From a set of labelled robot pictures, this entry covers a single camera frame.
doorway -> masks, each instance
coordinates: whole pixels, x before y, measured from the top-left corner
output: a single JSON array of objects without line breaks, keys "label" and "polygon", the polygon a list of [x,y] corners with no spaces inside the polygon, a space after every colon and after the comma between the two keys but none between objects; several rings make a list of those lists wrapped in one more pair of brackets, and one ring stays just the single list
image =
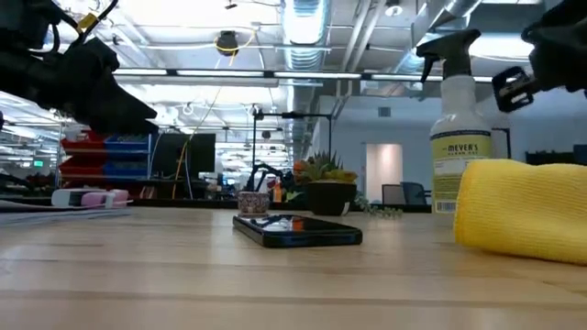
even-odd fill
[{"label": "doorway", "polygon": [[363,191],[371,203],[381,203],[384,184],[404,179],[404,157],[398,144],[365,144]]}]

spray bottle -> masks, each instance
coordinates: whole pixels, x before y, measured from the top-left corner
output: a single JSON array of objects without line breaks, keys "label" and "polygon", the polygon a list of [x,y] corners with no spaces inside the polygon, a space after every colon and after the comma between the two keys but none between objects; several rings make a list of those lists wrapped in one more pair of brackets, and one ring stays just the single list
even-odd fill
[{"label": "spray bottle", "polygon": [[469,46],[481,35],[476,29],[463,30],[417,47],[424,57],[424,83],[436,61],[443,64],[442,117],[432,126],[430,141],[434,161],[433,211],[454,213],[460,178],[472,160],[492,155],[491,127],[475,111],[475,80],[471,74]]}]

potted plant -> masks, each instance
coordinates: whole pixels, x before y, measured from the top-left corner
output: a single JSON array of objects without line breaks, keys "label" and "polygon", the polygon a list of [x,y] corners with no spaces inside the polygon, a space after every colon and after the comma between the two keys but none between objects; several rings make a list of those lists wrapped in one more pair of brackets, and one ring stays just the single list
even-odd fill
[{"label": "potted plant", "polygon": [[319,152],[297,166],[299,182],[307,183],[308,208],[315,215],[345,215],[357,194],[357,173],[343,170],[335,153]]}]

office chair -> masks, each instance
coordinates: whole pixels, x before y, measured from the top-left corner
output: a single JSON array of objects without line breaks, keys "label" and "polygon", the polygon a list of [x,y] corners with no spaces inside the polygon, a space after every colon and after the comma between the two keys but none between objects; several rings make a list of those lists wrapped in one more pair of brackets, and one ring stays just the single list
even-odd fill
[{"label": "office chair", "polygon": [[382,184],[384,205],[405,205],[404,190],[399,184]]},{"label": "office chair", "polygon": [[424,190],[424,186],[416,182],[401,182],[400,183],[405,202],[408,205],[428,205],[426,200],[430,197],[430,191]]}]

computer monitor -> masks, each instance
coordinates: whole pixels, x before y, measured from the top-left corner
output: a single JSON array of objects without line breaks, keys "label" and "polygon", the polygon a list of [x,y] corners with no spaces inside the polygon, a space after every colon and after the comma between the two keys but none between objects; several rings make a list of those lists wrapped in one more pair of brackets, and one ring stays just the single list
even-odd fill
[{"label": "computer monitor", "polygon": [[[161,177],[175,175],[183,145],[189,138],[188,134],[162,135],[157,150],[154,151],[152,174]],[[213,172],[216,160],[216,134],[194,134],[186,147],[180,175],[185,175],[185,159],[188,162],[191,179],[197,179],[199,172]]]}]

